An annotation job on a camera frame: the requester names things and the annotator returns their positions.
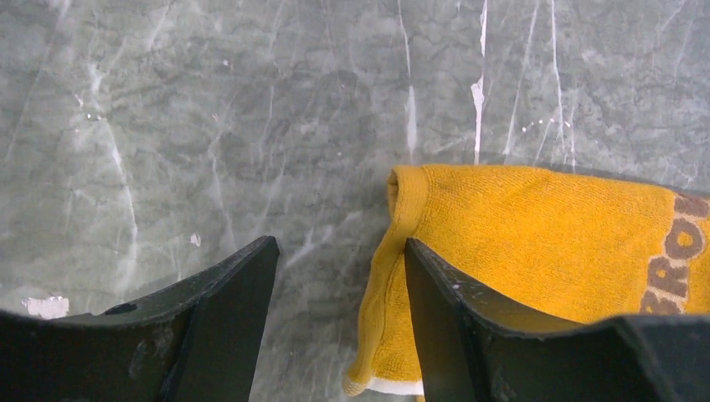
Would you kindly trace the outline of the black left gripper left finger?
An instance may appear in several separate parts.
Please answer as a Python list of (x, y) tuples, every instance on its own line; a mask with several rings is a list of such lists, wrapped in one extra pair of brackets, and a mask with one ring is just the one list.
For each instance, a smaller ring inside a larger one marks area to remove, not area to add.
[(2, 400), (248, 400), (279, 254), (260, 237), (100, 315), (2, 312)]

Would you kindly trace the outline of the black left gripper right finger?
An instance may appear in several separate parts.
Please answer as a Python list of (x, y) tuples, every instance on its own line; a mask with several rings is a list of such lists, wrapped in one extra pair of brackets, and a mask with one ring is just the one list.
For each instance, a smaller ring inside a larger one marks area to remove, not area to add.
[(582, 325), (525, 306), (426, 244), (404, 249), (428, 401), (706, 401), (709, 318), (622, 315)]

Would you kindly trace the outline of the yellow grey patterned towel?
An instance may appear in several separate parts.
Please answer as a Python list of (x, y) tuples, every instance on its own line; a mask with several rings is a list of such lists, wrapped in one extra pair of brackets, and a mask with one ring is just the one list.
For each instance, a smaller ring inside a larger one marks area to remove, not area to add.
[(572, 322), (709, 310), (709, 201), (539, 167), (394, 167), (389, 227), (342, 387), (422, 398), (404, 245), (416, 238), (516, 302)]

